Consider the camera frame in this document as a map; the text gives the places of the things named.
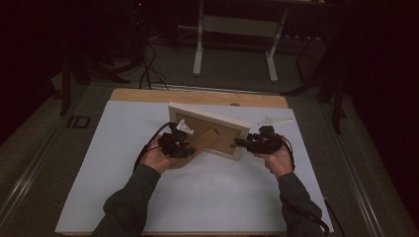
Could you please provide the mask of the person's right hand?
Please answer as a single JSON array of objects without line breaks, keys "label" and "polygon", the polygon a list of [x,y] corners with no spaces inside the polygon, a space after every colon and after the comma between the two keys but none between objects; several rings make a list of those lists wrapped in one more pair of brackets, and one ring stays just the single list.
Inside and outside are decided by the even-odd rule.
[{"label": "person's right hand", "polygon": [[265,167],[277,179],[293,172],[293,159],[289,150],[285,147],[280,148],[272,154],[259,154],[259,157],[265,161]]}]

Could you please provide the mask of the black metal stand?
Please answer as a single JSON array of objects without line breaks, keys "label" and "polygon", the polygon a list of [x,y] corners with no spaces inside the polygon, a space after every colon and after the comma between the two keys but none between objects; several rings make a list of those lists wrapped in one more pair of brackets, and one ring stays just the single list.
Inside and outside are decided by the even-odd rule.
[{"label": "black metal stand", "polygon": [[341,133],[340,118],[342,110],[344,81],[347,76],[346,50],[339,43],[336,34],[320,33],[320,40],[325,50],[314,71],[295,89],[283,92],[283,96],[295,96],[311,88],[320,87],[316,96],[320,104],[326,104],[333,98],[332,125],[336,133]]},{"label": "black metal stand", "polygon": [[61,66],[61,89],[58,94],[58,98],[61,100],[61,116],[66,114],[71,105],[71,76],[74,76],[79,84],[88,85],[91,82],[89,71],[94,70],[114,82],[127,83],[127,80],[119,77],[110,69],[74,50],[67,49],[62,53]]}]

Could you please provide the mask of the wooden picture frame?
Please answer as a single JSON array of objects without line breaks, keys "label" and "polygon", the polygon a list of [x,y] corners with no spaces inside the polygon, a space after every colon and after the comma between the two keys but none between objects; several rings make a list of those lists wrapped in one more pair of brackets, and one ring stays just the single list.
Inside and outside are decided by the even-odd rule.
[{"label": "wooden picture frame", "polygon": [[240,158],[235,140],[247,136],[251,123],[173,102],[168,104],[168,113],[175,123],[176,148],[185,149],[187,154],[171,169],[184,168],[204,151],[230,160]]}]

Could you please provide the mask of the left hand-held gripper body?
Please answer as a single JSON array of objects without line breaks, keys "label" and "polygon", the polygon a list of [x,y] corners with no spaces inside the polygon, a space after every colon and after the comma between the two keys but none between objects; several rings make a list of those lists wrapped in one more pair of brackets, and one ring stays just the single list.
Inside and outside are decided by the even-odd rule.
[{"label": "left hand-held gripper body", "polygon": [[194,131],[187,126],[183,119],[179,122],[169,122],[168,125],[171,132],[164,132],[158,139],[163,154],[172,158],[187,158],[193,155],[196,148],[190,147],[190,142],[187,139]]}]

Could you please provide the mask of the black floor socket plate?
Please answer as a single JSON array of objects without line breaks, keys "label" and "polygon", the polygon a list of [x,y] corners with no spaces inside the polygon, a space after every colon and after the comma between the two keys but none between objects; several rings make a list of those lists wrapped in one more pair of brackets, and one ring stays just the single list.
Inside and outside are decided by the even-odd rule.
[{"label": "black floor socket plate", "polygon": [[87,128],[90,124],[91,118],[84,116],[71,116],[67,123],[67,128]]}]

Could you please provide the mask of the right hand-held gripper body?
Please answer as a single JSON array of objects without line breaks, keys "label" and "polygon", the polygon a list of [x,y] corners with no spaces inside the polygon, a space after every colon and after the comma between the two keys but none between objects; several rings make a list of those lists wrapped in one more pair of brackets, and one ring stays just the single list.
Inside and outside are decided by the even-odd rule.
[{"label": "right hand-held gripper body", "polygon": [[274,129],[275,125],[290,121],[292,121],[291,118],[269,117],[259,121],[259,132],[249,134],[249,138],[252,141],[249,151],[260,154],[272,154],[285,147],[290,153],[293,153],[290,142],[283,135],[276,133]]}]

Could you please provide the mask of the metal floor rail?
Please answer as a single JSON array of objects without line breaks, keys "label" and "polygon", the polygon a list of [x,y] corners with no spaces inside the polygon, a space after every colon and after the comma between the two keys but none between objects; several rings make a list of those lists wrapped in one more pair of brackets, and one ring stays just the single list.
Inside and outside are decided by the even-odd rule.
[{"label": "metal floor rail", "polygon": [[354,193],[360,212],[370,232],[370,236],[384,237],[382,228],[378,223],[376,213],[371,205],[371,201],[355,169],[350,153],[344,144],[344,139],[335,131],[331,116],[329,115],[329,111],[323,107],[321,107],[320,110],[328,124],[329,130],[333,133],[333,137],[338,144],[340,153],[343,158],[344,169],[347,173],[347,177],[349,179],[349,183]]},{"label": "metal floor rail", "polygon": [[15,183],[12,191],[7,195],[5,201],[0,205],[0,230],[4,229],[27,192],[31,188],[40,166],[52,146],[54,140],[62,131],[61,126],[54,127],[42,141],[40,148],[31,156],[29,165]]}]

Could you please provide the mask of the person's left hand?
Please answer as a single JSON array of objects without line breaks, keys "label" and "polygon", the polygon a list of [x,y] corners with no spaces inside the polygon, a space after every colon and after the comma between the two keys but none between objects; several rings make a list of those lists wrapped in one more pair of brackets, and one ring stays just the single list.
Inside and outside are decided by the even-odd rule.
[{"label": "person's left hand", "polygon": [[146,149],[146,153],[142,156],[140,163],[153,168],[157,173],[163,174],[171,165],[177,162],[176,158],[166,156],[162,153],[155,138]]}]

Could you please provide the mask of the white metal table frame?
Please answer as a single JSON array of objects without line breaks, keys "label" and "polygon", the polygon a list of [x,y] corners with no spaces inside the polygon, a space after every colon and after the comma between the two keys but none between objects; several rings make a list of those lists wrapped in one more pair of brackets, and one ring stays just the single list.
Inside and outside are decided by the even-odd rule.
[{"label": "white metal table frame", "polygon": [[273,43],[271,48],[265,51],[265,58],[267,62],[270,81],[272,83],[277,83],[279,81],[279,78],[277,75],[274,55],[276,53],[277,46],[282,35],[282,31],[289,13],[289,8],[286,7],[282,10],[282,13],[280,14],[280,19],[277,22],[269,22],[261,20],[206,15],[204,13],[204,6],[205,0],[200,0],[198,16],[198,39],[193,67],[193,75],[200,76],[202,72],[204,53],[204,32],[223,33],[232,35],[271,38],[273,40]]}]

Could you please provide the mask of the white table mat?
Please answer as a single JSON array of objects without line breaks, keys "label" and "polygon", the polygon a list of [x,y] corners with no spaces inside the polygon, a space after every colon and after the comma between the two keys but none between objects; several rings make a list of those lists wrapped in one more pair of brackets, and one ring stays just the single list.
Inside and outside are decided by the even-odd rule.
[{"label": "white table mat", "polygon": [[[325,205],[296,117],[290,109],[211,106],[206,111],[251,123],[275,119],[293,147],[295,172],[319,207]],[[109,101],[68,195],[56,232],[95,229],[106,199],[130,177],[143,145],[169,119],[165,103]],[[150,199],[144,232],[160,234],[274,234],[286,224],[275,177],[263,160],[243,152],[234,161],[203,152],[181,169],[166,171]]]}]

